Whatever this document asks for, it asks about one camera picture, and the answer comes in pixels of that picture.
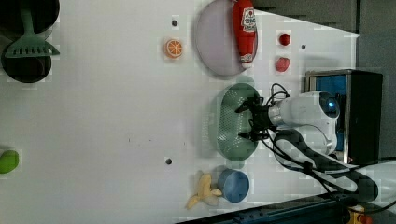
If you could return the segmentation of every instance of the small red object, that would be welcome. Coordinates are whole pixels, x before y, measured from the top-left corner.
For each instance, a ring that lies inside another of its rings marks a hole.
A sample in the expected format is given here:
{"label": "small red object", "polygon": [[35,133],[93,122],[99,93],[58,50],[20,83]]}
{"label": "small red object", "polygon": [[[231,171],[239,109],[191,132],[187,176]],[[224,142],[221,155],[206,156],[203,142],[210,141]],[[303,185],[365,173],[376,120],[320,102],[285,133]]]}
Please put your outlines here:
{"label": "small red object", "polygon": [[279,43],[283,46],[287,46],[290,44],[290,35],[288,34],[283,34],[280,38],[279,38]]}
{"label": "small red object", "polygon": [[276,71],[278,72],[285,72],[288,70],[290,65],[290,60],[288,58],[280,58],[276,62]]}
{"label": "small red object", "polygon": [[239,0],[233,5],[233,31],[238,42],[242,66],[249,68],[252,66],[257,38],[254,7],[250,0]]}
{"label": "small red object", "polygon": [[365,215],[359,215],[358,221],[361,222],[362,224],[373,224],[373,219]]}

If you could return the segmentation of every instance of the white tabletop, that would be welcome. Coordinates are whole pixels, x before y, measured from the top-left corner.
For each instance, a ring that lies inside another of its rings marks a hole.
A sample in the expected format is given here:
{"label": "white tabletop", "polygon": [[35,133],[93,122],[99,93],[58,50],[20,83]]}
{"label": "white tabletop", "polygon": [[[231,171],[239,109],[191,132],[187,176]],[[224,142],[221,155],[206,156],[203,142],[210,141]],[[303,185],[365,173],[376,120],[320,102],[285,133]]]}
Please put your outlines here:
{"label": "white tabletop", "polygon": [[[209,103],[238,78],[214,76],[194,51],[193,22],[209,2],[61,2],[49,39],[61,56],[45,82],[12,82],[0,70],[0,148],[21,155],[0,175],[3,223],[174,223],[324,192],[259,145],[242,169],[251,186],[244,201],[185,209],[200,172],[216,176],[227,163],[207,141]],[[255,13],[259,52],[245,75],[262,96],[274,82],[297,95],[308,70],[355,66],[356,35]],[[287,48],[276,43],[282,31]],[[184,44],[179,60],[162,53],[168,37]],[[291,61],[283,75],[278,56]]]}

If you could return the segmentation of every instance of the screw hole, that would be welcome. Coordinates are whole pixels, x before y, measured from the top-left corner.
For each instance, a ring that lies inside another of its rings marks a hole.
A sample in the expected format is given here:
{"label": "screw hole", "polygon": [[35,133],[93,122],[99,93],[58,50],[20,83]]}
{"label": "screw hole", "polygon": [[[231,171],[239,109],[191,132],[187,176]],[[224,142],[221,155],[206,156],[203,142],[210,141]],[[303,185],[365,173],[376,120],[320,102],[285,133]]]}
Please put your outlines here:
{"label": "screw hole", "polygon": [[167,160],[165,161],[165,163],[166,163],[167,165],[170,165],[170,164],[172,164],[172,160],[171,160],[171,159],[167,159]]}

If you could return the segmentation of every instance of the green strainer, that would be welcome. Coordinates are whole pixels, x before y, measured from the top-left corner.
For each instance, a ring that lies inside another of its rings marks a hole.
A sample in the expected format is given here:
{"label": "green strainer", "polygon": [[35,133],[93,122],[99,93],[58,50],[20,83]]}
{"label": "green strainer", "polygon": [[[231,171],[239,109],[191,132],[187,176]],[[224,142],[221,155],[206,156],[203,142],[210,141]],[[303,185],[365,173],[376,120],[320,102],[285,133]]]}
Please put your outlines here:
{"label": "green strainer", "polygon": [[248,97],[260,95],[250,85],[237,83],[224,94],[217,113],[217,145],[219,153],[230,161],[243,161],[253,154],[258,143],[240,137],[240,133],[248,133],[248,123],[252,119],[250,111],[235,113],[235,110]]}

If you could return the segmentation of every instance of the ketchup bottle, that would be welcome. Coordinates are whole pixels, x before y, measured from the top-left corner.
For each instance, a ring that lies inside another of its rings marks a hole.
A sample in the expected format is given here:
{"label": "ketchup bottle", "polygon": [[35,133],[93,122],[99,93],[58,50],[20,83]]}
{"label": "ketchup bottle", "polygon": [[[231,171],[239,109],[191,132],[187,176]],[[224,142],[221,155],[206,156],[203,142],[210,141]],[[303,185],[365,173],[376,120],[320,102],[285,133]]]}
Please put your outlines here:
{"label": "ketchup bottle", "polygon": [[252,66],[257,37],[254,7],[250,0],[239,0],[233,5],[233,30],[238,42],[242,67],[249,68]]}

